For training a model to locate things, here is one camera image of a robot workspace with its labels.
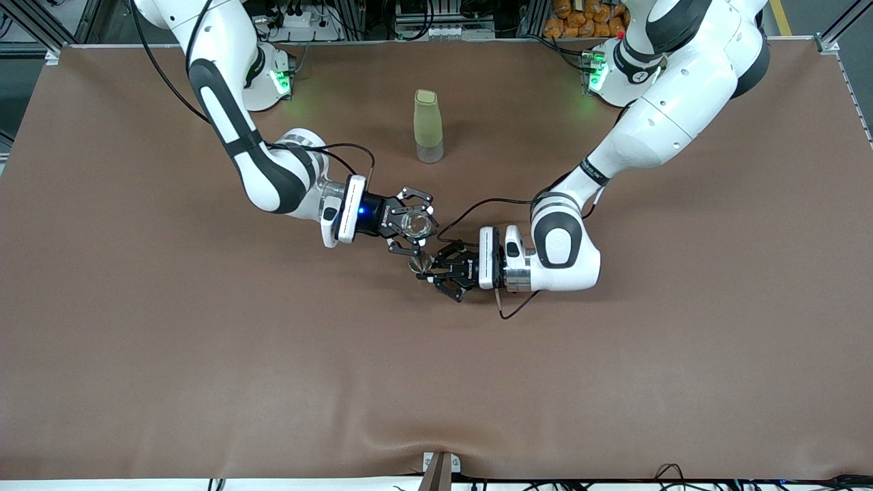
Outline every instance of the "robotic arm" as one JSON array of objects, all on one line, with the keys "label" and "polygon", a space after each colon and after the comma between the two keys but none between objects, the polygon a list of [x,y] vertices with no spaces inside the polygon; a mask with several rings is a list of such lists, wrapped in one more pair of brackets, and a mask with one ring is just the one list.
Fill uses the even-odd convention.
[{"label": "robotic arm", "polygon": [[[331,181],[327,156],[315,151],[325,143],[305,129],[293,129],[276,143],[265,142],[246,101],[252,109],[265,109],[287,92],[289,73],[281,71],[284,53],[258,44],[240,0],[207,2],[136,0],[136,6],[149,22],[170,29],[186,51],[194,94],[252,204],[270,213],[319,222],[327,247],[350,244],[357,233],[364,233],[385,238],[390,252],[419,255],[437,226],[432,197],[410,187],[396,197],[375,195],[367,191],[364,176],[350,176],[345,183]],[[275,84],[257,83],[269,79]],[[411,198],[421,203],[404,203]]]},{"label": "robotic arm", "polygon": [[[655,168],[668,162],[732,97],[763,77],[769,53],[755,16],[765,3],[629,0],[629,7],[637,10],[634,13],[641,7],[647,10],[633,17],[639,24],[631,25],[621,45],[610,40],[602,47],[608,51],[606,69],[601,73],[605,79],[592,90],[609,97],[632,94],[633,100],[627,100],[627,112],[603,142],[533,200],[533,246],[525,245],[515,225],[507,227],[502,246],[497,229],[484,227],[479,231],[477,257],[459,245],[450,245],[434,265],[435,270],[449,269],[450,275],[437,272],[420,274],[419,278],[435,283],[457,301],[474,287],[504,287],[511,292],[592,287],[600,274],[601,254],[585,230],[583,205],[623,170]],[[641,55],[639,50],[647,49],[648,55]],[[632,59],[629,53],[643,59]],[[666,70],[651,71],[662,56],[668,57]],[[452,267],[463,269],[453,264],[459,258],[469,264],[475,278],[451,276]],[[446,280],[456,287],[446,288]]]}]

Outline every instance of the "brown table covering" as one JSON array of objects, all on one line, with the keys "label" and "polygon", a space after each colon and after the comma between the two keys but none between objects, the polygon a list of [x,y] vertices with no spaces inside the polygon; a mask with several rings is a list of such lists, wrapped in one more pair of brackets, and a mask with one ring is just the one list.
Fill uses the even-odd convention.
[{"label": "brown table covering", "polygon": [[[873,152],[836,58],[772,49],[684,153],[609,185],[587,221],[600,283],[510,322],[379,239],[329,250],[251,206],[141,50],[65,49],[0,179],[0,477],[405,474],[430,450],[491,478],[873,474]],[[190,96],[181,52],[157,51]],[[265,137],[364,144],[372,191],[431,192],[444,223],[530,198],[617,115],[535,43],[306,63],[294,101],[257,115]],[[443,110],[433,166],[417,88]],[[458,233],[527,232],[526,214],[489,205]]]}]

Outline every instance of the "yellow stripe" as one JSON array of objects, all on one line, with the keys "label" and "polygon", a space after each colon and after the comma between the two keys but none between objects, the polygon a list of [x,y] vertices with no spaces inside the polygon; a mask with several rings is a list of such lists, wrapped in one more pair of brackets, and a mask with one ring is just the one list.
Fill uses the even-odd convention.
[{"label": "yellow stripe", "polygon": [[782,8],[782,1],[770,0],[770,7],[773,8],[773,16],[776,17],[776,25],[779,26],[779,34],[782,36],[791,36],[791,26],[788,25],[788,17],[785,17],[785,9]]}]

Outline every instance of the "gray floor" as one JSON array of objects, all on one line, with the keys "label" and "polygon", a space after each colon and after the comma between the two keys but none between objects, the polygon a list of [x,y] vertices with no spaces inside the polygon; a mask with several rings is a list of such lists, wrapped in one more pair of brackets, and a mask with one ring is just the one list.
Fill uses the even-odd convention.
[{"label": "gray floor", "polygon": [[[826,30],[853,0],[781,0],[794,35],[815,34]],[[127,2],[105,0],[100,4],[91,43],[138,44],[139,37]],[[146,39],[151,44],[175,43],[169,31],[142,22]],[[765,15],[765,28],[771,35],[778,28],[770,10]],[[840,57],[846,68],[861,110],[873,117],[873,10],[869,10],[840,39]],[[42,60],[3,59],[0,50],[0,129],[15,135],[36,83]],[[0,153],[4,152],[0,143]]]}]

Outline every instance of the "brown table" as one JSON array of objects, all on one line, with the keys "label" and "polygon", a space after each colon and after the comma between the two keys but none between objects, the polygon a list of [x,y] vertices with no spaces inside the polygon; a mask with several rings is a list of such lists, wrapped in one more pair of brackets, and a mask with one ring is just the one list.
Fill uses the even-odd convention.
[{"label": "brown table", "polygon": [[[328,250],[248,204],[141,51],[64,50],[0,180],[0,477],[404,474],[443,449],[492,478],[873,474],[873,153],[836,59],[772,45],[674,162],[609,186],[601,282],[511,322],[378,239]],[[536,44],[310,54],[262,133],[365,144],[373,191],[429,191],[444,222],[530,197],[617,114]],[[183,86],[181,53],[158,59]],[[420,87],[443,108],[435,166],[414,158]]]}]

